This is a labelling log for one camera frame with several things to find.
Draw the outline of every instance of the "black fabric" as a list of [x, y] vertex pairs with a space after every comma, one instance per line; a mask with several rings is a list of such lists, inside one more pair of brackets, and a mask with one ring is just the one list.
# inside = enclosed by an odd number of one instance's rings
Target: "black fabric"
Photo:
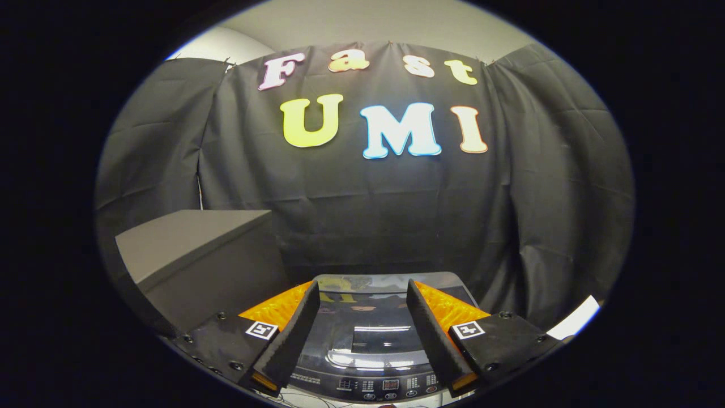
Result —
[[[486, 71], [510, 143], [525, 271], [515, 297], [525, 296], [526, 319], [548, 330], [588, 295], [606, 298], [618, 276], [634, 218], [629, 156], [602, 100], [550, 50], [527, 46]], [[485, 290], [482, 308], [508, 292], [499, 282], [469, 282]]]
[[144, 222], [199, 208], [197, 166], [212, 94], [229, 65], [172, 60], [129, 98], [114, 122], [96, 179], [96, 234], [112, 282], [136, 313], [164, 334], [173, 328], [133, 284], [115, 237]]
[[[365, 51], [370, 66], [330, 72], [330, 56], [350, 48]], [[257, 90], [264, 62], [296, 52], [305, 53], [306, 60], [284, 85]], [[435, 76], [408, 73], [402, 63], [406, 54], [426, 58]], [[469, 75], [478, 83], [457, 81], [446, 60], [473, 67]], [[158, 72], [182, 71], [182, 61], [166, 62]], [[510, 310], [544, 329], [588, 295], [601, 299], [608, 294], [631, 235], [629, 157], [601, 99], [543, 46], [525, 47], [489, 66], [438, 49], [388, 42], [303, 47], [252, 60], [226, 74], [224, 64], [206, 63], [184, 67], [186, 76], [208, 73], [206, 88], [199, 79], [197, 101], [187, 99], [186, 105], [158, 85], [154, 98], [139, 97], [154, 89], [149, 79], [132, 99], [138, 101], [138, 113], [119, 118], [115, 128], [124, 121], [179, 117], [184, 124], [168, 134], [176, 142], [170, 139], [165, 147], [151, 147], [144, 139], [125, 142], [124, 151], [148, 158], [142, 166], [118, 168], [125, 158], [117, 153], [107, 158], [118, 149], [109, 142], [98, 205], [105, 224], [99, 235], [106, 243], [111, 234], [179, 206], [198, 208], [198, 158], [204, 209], [273, 211], [293, 283], [317, 274], [451, 271], [483, 310]], [[319, 147], [290, 145], [283, 136], [280, 105], [309, 99], [305, 125], [314, 131], [323, 123], [316, 99], [333, 93], [344, 97], [337, 135]], [[163, 105], [160, 98], [174, 103]], [[414, 102], [435, 107], [432, 123], [442, 152], [416, 157], [407, 150], [400, 156], [391, 151], [382, 159], [365, 159], [368, 129], [360, 110], [383, 105], [400, 120]], [[450, 112], [455, 105], [479, 111], [487, 152], [461, 151], [461, 129]], [[140, 120], [142, 113], [146, 121]], [[146, 202], [115, 188], [119, 179], [144, 185], [136, 181], [141, 175], [163, 176], [169, 183], [146, 183], [156, 186]]]

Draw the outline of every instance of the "black backdrop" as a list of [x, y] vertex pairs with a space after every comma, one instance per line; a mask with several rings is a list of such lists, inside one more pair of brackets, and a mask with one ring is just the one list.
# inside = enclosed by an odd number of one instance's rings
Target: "black backdrop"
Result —
[[[6, 315], [12, 348], [4, 401], [249, 406], [145, 331], [118, 296], [96, 249], [91, 199], [105, 136], [131, 92], [239, 3], [26, 6], [3, 14], [12, 75], [4, 97], [11, 113], [19, 110], [11, 128], [22, 125], [6, 139], [12, 153], [4, 161], [17, 199], [11, 205], [20, 204], [11, 221], [21, 226], [10, 227], [17, 273], [5, 276], [4, 299], [14, 308]], [[712, 376], [718, 336], [707, 312], [719, 292], [708, 283], [719, 270], [709, 214], [720, 178], [713, 85], [721, 75], [702, 61], [719, 45], [722, 4], [485, 6], [550, 45], [600, 92], [626, 136], [638, 206], [634, 246], [598, 318], [480, 404], [721, 405]]]
[[[363, 50], [370, 66], [330, 72], [329, 57], [343, 49]], [[284, 85], [257, 89], [266, 61], [298, 52], [307, 58]], [[408, 73], [406, 54], [426, 58], [435, 76]], [[473, 67], [478, 83], [456, 80], [447, 60]], [[98, 233], [130, 303], [144, 300], [118, 267], [113, 237], [198, 208], [197, 175], [205, 209], [273, 210], [295, 283], [317, 274], [451, 271], [484, 310], [515, 311], [544, 329], [588, 295], [606, 298], [631, 236], [629, 157], [602, 100], [545, 47], [527, 46], [487, 66], [424, 46], [358, 42], [227, 68], [165, 62], [112, 127], [99, 166]], [[312, 101], [305, 126], [316, 130], [323, 125], [316, 100], [325, 94], [344, 97], [337, 135], [319, 147], [289, 144], [280, 105]], [[383, 105], [400, 120], [414, 102], [434, 106], [442, 152], [365, 159], [368, 124], [360, 111]], [[478, 110], [486, 152], [460, 149], [450, 112], [457, 105]], [[145, 318], [158, 320], [147, 309]]]

